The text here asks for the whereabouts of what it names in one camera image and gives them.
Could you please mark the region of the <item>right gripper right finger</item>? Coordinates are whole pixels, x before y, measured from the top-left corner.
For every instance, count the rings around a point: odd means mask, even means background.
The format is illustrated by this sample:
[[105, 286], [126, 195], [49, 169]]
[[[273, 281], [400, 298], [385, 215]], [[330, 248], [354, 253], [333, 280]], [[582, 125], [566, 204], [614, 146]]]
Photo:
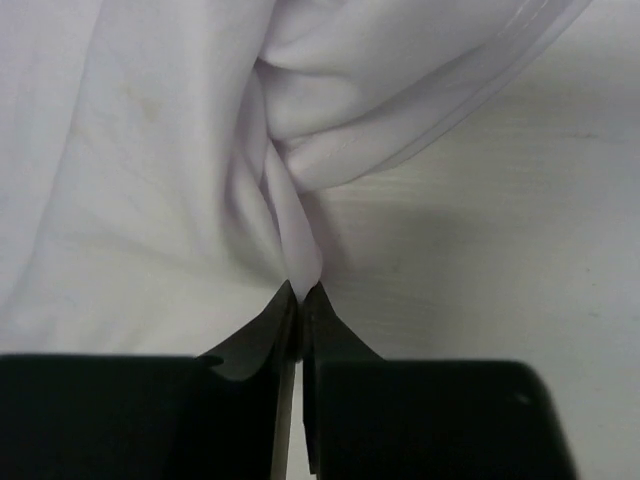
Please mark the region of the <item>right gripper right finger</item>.
[[551, 396], [528, 365], [390, 360], [336, 314], [301, 307], [303, 421], [319, 479], [574, 479]]

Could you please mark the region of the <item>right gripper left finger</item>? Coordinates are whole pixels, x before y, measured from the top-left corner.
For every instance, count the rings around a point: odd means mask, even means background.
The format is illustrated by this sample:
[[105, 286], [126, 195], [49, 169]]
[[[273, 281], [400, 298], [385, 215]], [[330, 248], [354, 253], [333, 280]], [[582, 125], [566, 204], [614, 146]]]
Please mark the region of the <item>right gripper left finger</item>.
[[5, 479], [282, 479], [295, 296], [189, 356], [7, 354]]

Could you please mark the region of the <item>white t shirt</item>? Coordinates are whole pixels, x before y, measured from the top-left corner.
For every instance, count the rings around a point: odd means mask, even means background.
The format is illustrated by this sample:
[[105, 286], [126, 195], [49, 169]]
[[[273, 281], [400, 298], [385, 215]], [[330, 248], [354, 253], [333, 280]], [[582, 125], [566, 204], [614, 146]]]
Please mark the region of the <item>white t shirt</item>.
[[302, 196], [413, 157], [582, 1], [5, 1], [1, 348], [197, 353], [319, 280]]

